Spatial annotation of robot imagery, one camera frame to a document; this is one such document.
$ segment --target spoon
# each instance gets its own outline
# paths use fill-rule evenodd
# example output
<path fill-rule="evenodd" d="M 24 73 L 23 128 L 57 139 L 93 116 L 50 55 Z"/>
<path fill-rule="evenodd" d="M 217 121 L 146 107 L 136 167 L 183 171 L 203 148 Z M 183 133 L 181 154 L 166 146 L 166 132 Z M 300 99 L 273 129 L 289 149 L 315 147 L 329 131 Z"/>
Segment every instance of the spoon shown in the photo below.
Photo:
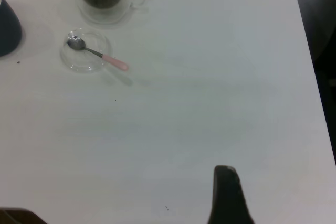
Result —
<path fill-rule="evenodd" d="M 86 50 L 89 51 L 97 56 L 99 56 L 101 59 L 103 59 L 104 61 L 116 66 L 117 68 L 123 70 L 123 71 L 127 71 L 128 70 L 128 65 L 125 62 L 122 62 L 120 60 L 114 59 L 108 55 L 103 55 L 97 51 L 94 51 L 90 48 L 87 48 L 85 45 L 85 41 L 77 36 L 73 36 L 71 38 L 68 39 L 67 44 L 69 45 L 70 48 L 72 48 L 73 50 L 76 51 L 80 51 L 80 50 Z"/>

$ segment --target glass cup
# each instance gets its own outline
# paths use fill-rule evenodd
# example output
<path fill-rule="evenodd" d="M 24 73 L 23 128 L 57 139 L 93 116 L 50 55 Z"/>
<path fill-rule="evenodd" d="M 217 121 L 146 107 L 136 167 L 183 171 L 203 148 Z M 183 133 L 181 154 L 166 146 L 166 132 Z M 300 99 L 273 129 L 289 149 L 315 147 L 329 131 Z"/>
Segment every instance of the glass cup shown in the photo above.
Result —
<path fill-rule="evenodd" d="M 145 0 L 135 4 L 133 0 L 76 0 L 80 11 L 89 21 L 99 24 L 118 22 L 130 9 L 142 5 Z"/>

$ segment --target white table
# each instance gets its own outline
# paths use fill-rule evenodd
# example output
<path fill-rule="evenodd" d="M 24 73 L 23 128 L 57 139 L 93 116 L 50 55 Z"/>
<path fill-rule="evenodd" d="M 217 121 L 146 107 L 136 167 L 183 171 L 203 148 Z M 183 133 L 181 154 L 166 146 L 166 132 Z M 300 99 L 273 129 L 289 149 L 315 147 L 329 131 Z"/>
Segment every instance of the white table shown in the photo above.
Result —
<path fill-rule="evenodd" d="M 0 206 L 49 224 L 206 223 L 225 164 L 256 223 L 335 222 L 297 0 L 148 0 L 100 29 L 130 71 L 93 74 L 60 60 L 90 27 L 74 0 L 7 1 L 26 40 L 0 59 Z"/>

